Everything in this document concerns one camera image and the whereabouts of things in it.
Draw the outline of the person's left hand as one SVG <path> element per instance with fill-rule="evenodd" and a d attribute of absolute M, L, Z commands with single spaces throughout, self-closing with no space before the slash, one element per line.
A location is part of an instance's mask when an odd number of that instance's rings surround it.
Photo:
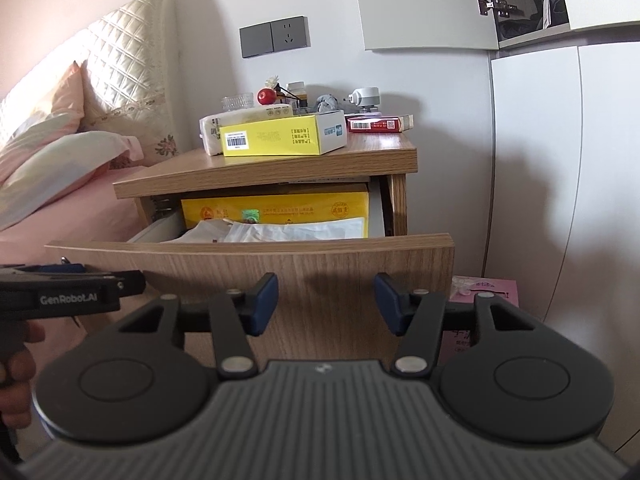
<path fill-rule="evenodd" d="M 10 429 L 24 429 L 32 422 L 29 382 L 36 376 L 36 363 L 26 347 L 1 364 L 1 418 Z"/>

